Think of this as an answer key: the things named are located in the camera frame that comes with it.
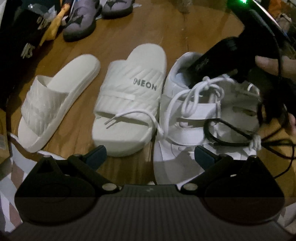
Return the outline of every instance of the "black cable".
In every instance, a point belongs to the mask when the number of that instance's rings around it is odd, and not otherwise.
[[[287,112],[285,113],[285,117],[286,118],[285,118],[284,123],[287,122]],[[246,147],[246,146],[249,146],[250,142],[232,143],[232,142],[225,142],[225,141],[222,141],[222,140],[216,138],[215,136],[213,136],[213,134],[209,130],[209,125],[210,125],[211,122],[223,123],[226,126],[228,126],[229,128],[231,128],[234,131],[236,131],[237,133],[239,133],[240,135],[242,135],[245,138],[247,138],[248,140],[252,140],[253,139],[253,137],[251,135],[248,135],[248,134],[244,133],[243,131],[239,130],[238,128],[234,127],[233,125],[227,123],[226,121],[224,121],[222,119],[215,118],[215,119],[208,119],[208,120],[206,120],[205,123],[204,123],[204,134],[205,134],[205,137],[207,139],[211,139],[211,140],[215,141],[216,143],[218,143],[221,146]],[[290,164],[289,164],[288,168],[285,171],[283,171],[282,173],[276,175],[274,177],[274,179],[276,179],[276,178],[280,177],[281,175],[285,174],[291,168],[292,163],[293,163],[293,160],[295,159],[295,157],[294,157],[294,155],[295,155],[295,144],[290,139],[280,139],[280,140],[275,140],[275,141],[268,141],[269,138],[271,138],[276,133],[278,133],[282,128],[283,128],[283,125],[281,126],[281,128],[279,128],[278,130],[276,130],[272,134],[270,134],[267,137],[261,139],[261,146],[262,147],[264,147],[265,149],[269,150],[270,152],[272,152],[273,154],[276,154],[277,156],[279,156],[281,158],[290,159]],[[273,148],[271,148],[272,146],[291,146],[292,147],[292,155],[291,156],[283,155],[280,152],[278,152],[278,151],[274,150]]]
[[[270,29],[270,27],[265,23],[265,21],[258,15],[258,13],[254,10],[250,10],[250,13],[254,16],[254,18],[257,20],[257,22],[263,27],[263,29],[266,29],[271,36],[273,37],[273,41],[275,43],[275,47],[276,47],[276,51],[277,51],[277,60],[278,60],[278,82],[275,86],[275,88],[278,88],[278,85],[281,83],[282,80],[282,69],[283,69],[283,65],[282,65],[282,56],[281,56],[281,50],[279,47],[279,44],[276,40],[276,37],[274,35],[274,33],[272,32],[272,30]],[[258,110],[258,119],[262,119],[262,111],[261,108]],[[214,135],[212,135],[212,133],[209,130],[209,124],[211,122],[220,122],[223,123],[224,125],[230,127],[231,129],[233,129],[234,131],[236,131],[237,133],[239,133],[240,135],[244,136],[245,138],[247,138],[248,140],[252,140],[253,137],[251,135],[248,135],[246,133],[244,133],[243,131],[239,130],[238,128],[234,127],[233,125],[227,123],[226,121],[222,120],[222,119],[208,119],[205,121],[204,124],[204,133],[205,133],[205,137],[207,139],[211,139],[213,141],[215,141],[216,143],[218,143],[219,145],[222,146],[231,146],[231,147],[246,147],[250,144],[250,142],[245,142],[245,143],[230,143],[230,142],[225,142],[222,141],[218,138],[216,138]],[[282,173],[276,175],[274,178],[278,178],[281,175],[285,174],[292,166],[292,162],[295,159],[294,155],[295,155],[295,144],[290,140],[290,139],[281,139],[281,140],[276,140],[276,141],[268,141],[268,139],[270,139],[272,136],[274,136],[275,134],[277,134],[280,130],[282,130],[282,128],[284,126],[286,126],[289,122],[289,118],[288,118],[288,111],[286,108],[284,108],[284,121],[283,123],[280,123],[281,127],[279,129],[277,129],[276,131],[274,131],[273,133],[271,133],[270,135],[264,137],[261,139],[261,146],[266,148],[267,150],[269,150],[270,152],[276,154],[277,156],[284,158],[284,159],[290,159],[290,164],[288,166],[288,168],[283,171]],[[274,150],[273,148],[271,148],[272,146],[291,146],[292,147],[292,156],[288,157],[286,155],[283,155],[281,153],[279,153],[278,151]]]
[[[281,49],[279,47],[279,44],[276,40],[276,37],[273,35],[274,43],[276,45],[277,49],[277,56],[278,56],[278,84],[282,80],[282,70],[283,70],[283,60],[282,60],[282,55],[281,55]]]

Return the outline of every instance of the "shoe sole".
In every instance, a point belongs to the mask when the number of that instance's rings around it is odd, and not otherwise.
[[[131,5],[124,10],[118,11],[118,12],[109,12],[109,13],[103,13],[102,17],[103,19],[115,19],[115,18],[123,18],[128,15],[130,15],[133,12],[133,4],[135,3],[135,0],[131,2]]]
[[[96,28],[96,19],[94,18],[91,25],[88,28],[86,28],[85,30],[83,30],[81,33],[73,33],[73,34],[63,35],[63,37],[66,42],[78,41],[78,40],[84,39],[87,36],[91,35],[94,32],[95,28]]]

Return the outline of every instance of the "white plastic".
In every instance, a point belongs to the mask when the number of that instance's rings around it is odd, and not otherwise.
[[[27,122],[22,117],[18,127],[19,142],[27,151],[36,152],[45,146],[72,104],[99,71],[99,60],[93,55],[85,54],[68,63],[53,78],[36,77],[34,82],[39,79],[43,82],[33,83],[32,88],[37,86],[40,89],[32,89],[31,93],[28,92],[26,106],[22,106],[22,114],[26,115]],[[57,100],[56,96],[62,96],[62,98]]]
[[[110,63],[94,109],[92,138],[96,146],[104,145],[109,156],[128,156],[151,140],[155,127],[146,114],[131,113],[109,120],[133,110],[157,117],[165,73],[165,52],[155,44],[142,44],[126,60]]]

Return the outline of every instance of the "gray shoe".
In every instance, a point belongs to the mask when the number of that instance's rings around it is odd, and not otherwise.
[[[63,31],[64,40],[72,42],[90,35],[96,28],[96,16],[101,9],[100,0],[77,0]]]
[[[103,18],[121,18],[133,12],[135,0],[107,0],[102,10]]]

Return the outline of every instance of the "finger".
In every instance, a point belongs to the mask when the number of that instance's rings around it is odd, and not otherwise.
[[[277,75],[279,72],[278,60],[270,59],[261,56],[255,57],[256,65],[264,71]],[[284,78],[296,79],[296,60],[283,57],[283,70],[282,76]]]
[[[289,123],[287,127],[285,128],[286,132],[290,136],[295,136],[296,135],[296,119],[292,114],[288,114],[288,119]]]

